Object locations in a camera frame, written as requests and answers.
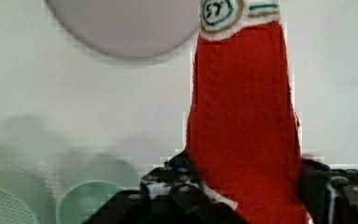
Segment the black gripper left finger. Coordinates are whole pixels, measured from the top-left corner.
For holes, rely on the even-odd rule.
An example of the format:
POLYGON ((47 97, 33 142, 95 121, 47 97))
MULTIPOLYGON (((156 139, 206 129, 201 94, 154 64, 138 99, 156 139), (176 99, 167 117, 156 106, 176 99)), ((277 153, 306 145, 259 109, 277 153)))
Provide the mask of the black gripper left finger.
POLYGON ((248 224, 228 203, 206 194, 184 150, 116 193, 83 224, 248 224))

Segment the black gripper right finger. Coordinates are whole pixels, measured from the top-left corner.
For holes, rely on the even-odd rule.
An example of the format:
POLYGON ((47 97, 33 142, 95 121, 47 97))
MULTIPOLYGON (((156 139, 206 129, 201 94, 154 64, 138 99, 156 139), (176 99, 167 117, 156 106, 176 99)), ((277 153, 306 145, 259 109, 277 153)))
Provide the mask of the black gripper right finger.
POLYGON ((358 169, 303 159, 300 198, 313 224, 358 224, 358 169))

